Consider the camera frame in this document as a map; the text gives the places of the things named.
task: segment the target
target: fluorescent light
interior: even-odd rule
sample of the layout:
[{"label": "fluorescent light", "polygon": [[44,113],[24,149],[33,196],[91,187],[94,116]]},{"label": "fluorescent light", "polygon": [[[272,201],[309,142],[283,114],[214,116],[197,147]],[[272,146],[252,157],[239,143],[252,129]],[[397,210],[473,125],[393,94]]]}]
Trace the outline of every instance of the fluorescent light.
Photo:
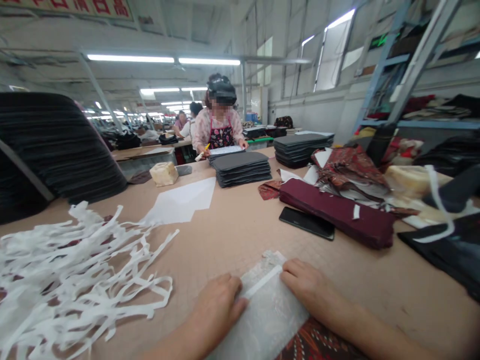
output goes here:
[{"label": "fluorescent light", "polygon": [[182,91],[206,91],[207,87],[182,87]]},{"label": "fluorescent light", "polygon": [[159,89],[141,89],[140,92],[144,95],[152,95],[154,93],[175,93],[179,92],[180,89],[178,87],[166,87],[166,88],[159,88]]},{"label": "fluorescent light", "polygon": [[303,42],[301,43],[301,45],[302,45],[302,46],[305,46],[305,44],[308,43],[310,40],[312,40],[314,37],[315,37],[315,35],[312,35],[312,36],[310,36],[308,39],[303,40]]},{"label": "fluorescent light", "polygon": [[175,62],[175,59],[173,57],[159,57],[159,56],[88,54],[86,57],[94,61],[118,61],[118,62],[133,62],[133,63],[174,63]]},{"label": "fluorescent light", "polygon": [[240,60],[225,60],[225,59],[197,59],[189,57],[180,57],[178,59],[180,64],[197,64],[197,65],[240,65]]},{"label": "fluorescent light", "polygon": [[340,25],[344,22],[347,22],[349,20],[351,20],[353,17],[354,17],[354,13],[355,13],[355,9],[353,10],[350,10],[349,12],[347,12],[345,15],[343,15],[342,17],[339,17],[337,20],[335,20],[334,22],[332,22],[330,25],[328,25],[326,28],[327,30],[328,29],[333,29],[334,27],[336,27],[337,25]]}]

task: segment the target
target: stack of gray fabric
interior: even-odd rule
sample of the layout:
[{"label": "stack of gray fabric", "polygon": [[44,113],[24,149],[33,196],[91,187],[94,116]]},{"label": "stack of gray fabric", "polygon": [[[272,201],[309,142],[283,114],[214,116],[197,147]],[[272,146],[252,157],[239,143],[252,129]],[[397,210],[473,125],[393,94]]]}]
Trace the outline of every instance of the stack of gray fabric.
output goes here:
[{"label": "stack of gray fabric", "polygon": [[316,149],[332,146],[334,136],[308,133],[277,137],[273,141],[276,160],[291,169],[303,168],[311,162],[310,157]]},{"label": "stack of gray fabric", "polygon": [[222,188],[255,183],[272,178],[269,158],[259,152],[239,152],[211,161]]}]

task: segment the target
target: worker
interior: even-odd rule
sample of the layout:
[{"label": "worker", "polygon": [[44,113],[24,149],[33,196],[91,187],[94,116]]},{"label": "worker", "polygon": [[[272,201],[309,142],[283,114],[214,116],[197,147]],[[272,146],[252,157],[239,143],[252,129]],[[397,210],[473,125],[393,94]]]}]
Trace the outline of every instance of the worker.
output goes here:
[{"label": "worker", "polygon": [[199,112],[202,111],[202,109],[203,109],[203,106],[201,103],[198,103],[195,101],[192,101],[190,103],[190,114],[192,119],[190,121],[187,121],[187,123],[185,124],[185,126],[181,131],[179,131],[178,133],[175,133],[177,138],[180,138],[180,139],[186,139],[188,137],[190,137],[190,139],[194,138],[193,134],[195,134],[195,128],[196,128],[195,120],[199,115]]},{"label": "worker", "polygon": [[[439,359],[403,332],[343,297],[333,283],[310,264],[299,259],[289,260],[283,264],[280,279],[312,317],[371,360]],[[211,280],[200,291],[187,320],[160,340],[143,360],[205,359],[248,306],[247,299],[236,299],[241,289],[240,278],[230,274]]]},{"label": "worker", "polygon": [[247,149],[249,144],[242,134],[240,115],[233,109],[237,101],[235,88],[226,76],[219,73],[208,78],[205,105],[196,117],[196,131],[192,139],[193,148],[204,157],[210,156],[210,149],[239,145]]}]

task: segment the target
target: table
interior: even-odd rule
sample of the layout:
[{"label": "table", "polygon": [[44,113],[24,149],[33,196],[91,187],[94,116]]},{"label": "table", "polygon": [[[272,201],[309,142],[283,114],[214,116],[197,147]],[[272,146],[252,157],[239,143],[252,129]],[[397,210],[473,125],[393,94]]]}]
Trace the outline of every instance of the table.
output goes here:
[{"label": "table", "polygon": [[[259,152],[274,156],[273,148]],[[269,163],[273,179],[279,180],[277,169],[286,168],[275,158]],[[119,221],[138,221],[153,206],[158,193],[215,176],[206,161],[191,166],[192,174],[178,178],[172,186],[157,188],[152,180],[131,185],[90,208],[106,216],[113,215],[117,205],[124,205]],[[300,176],[307,172],[307,168],[288,170]],[[152,231],[148,241],[155,251],[169,233],[180,230],[145,274],[148,277],[158,272],[159,276],[173,277],[169,304],[157,310],[152,320],[141,318],[119,325],[109,342],[99,339],[93,345],[91,359],[136,359],[188,316],[209,279],[226,272],[242,275],[260,261],[266,250],[310,262],[346,297],[446,358],[469,359],[475,354],[480,306],[455,280],[397,237],[391,249],[376,251],[338,230],[335,240],[329,242],[280,222],[278,217],[285,205],[278,199],[263,201],[257,189],[261,183],[232,188],[216,184],[210,209],[197,211],[189,223],[163,225]],[[58,199],[38,215],[0,226],[0,236],[69,220],[68,208],[65,200]],[[394,229],[400,232],[412,228],[397,221]],[[158,299],[158,295],[145,293],[131,303]]]}]

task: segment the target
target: smartphone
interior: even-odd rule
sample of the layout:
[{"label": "smartphone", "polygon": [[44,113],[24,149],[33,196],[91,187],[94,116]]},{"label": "smartphone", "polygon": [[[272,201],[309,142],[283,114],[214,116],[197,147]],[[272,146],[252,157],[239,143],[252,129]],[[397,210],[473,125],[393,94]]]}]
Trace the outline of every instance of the smartphone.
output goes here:
[{"label": "smartphone", "polygon": [[321,217],[285,206],[279,220],[329,241],[334,240],[335,226]]}]

